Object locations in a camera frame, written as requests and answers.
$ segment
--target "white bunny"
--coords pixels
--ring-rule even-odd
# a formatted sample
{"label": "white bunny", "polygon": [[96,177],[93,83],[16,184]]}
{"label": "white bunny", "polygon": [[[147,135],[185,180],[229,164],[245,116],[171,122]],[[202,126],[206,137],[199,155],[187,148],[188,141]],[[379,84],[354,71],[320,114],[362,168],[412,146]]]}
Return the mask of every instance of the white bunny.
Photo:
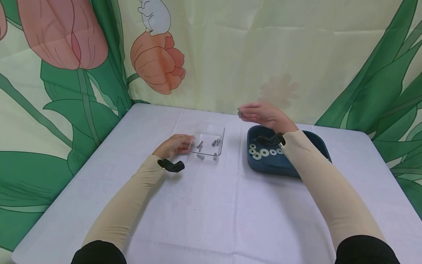
{"label": "white bunny", "polygon": [[170,12],[161,0],[141,1],[138,12],[142,14],[143,24],[151,31],[151,36],[164,34],[170,29]]}

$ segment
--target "forearm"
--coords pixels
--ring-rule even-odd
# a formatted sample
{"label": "forearm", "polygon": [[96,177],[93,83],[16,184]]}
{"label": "forearm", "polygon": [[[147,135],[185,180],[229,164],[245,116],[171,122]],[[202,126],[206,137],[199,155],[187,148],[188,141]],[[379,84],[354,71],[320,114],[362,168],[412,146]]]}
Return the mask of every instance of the forearm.
{"label": "forearm", "polygon": [[340,242],[354,235],[369,235],[385,241],[361,197],[306,135],[299,130],[286,133],[284,139],[283,151],[324,217],[334,248],[337,250]]}
{"label": "forearm", "polygon": [[89,230],[83,245],[101,240],[113,243],[121,251],[150,189],[163,175],[159,157],[150,155],[135,175],[116,193]]}

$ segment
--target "tulip print curtain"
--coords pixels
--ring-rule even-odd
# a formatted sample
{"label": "tulip print curtain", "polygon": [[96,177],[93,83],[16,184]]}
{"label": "tulip print curtain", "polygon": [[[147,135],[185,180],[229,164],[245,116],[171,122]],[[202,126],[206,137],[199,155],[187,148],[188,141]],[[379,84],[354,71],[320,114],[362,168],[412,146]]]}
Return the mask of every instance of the tulip print curtain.
{"label": "tulip print curtain", "polygon": [[420,1],[0,3],[0,264],[133,102],[366,132],[422,217]]}
{"label": "tulip print curtain", "polygon": [[111,1],[0,1],[0,248],[17,246],[132,106],[121,34]]}

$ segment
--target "white tablecloth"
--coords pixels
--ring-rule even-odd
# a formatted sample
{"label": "white tablecloth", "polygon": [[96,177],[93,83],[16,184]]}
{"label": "white tablecloth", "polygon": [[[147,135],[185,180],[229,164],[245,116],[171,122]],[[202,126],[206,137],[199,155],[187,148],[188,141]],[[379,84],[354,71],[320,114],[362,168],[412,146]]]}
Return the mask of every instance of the white tablecloth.
{"label": "white tablecloth", "polygon": [[[70,263],[89,228],[143,160],[198,122],[226,127],[217,163],[192,155],[153,193],[125,252],[135,263],[334,263],[328,229],[301,180],[252,171],[237,116],[136,104],[12,255],[17,264]],[[422,259],[422,222],[367,135],[299,125],[319,135],[402,264]]]}

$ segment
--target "clear plastic container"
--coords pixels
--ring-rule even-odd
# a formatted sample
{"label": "clear plastic container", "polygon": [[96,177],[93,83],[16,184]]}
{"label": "clear plastic container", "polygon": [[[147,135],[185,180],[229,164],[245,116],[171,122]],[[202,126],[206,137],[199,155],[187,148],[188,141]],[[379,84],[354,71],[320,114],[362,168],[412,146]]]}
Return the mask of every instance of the clear plastic container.
{"label": "clear plastic container", "polygon": [[195,139],[189,144],[189,151],[197,159],[217,161],[223,147],[224,130],[223,125],[198,123],[193,134]]}

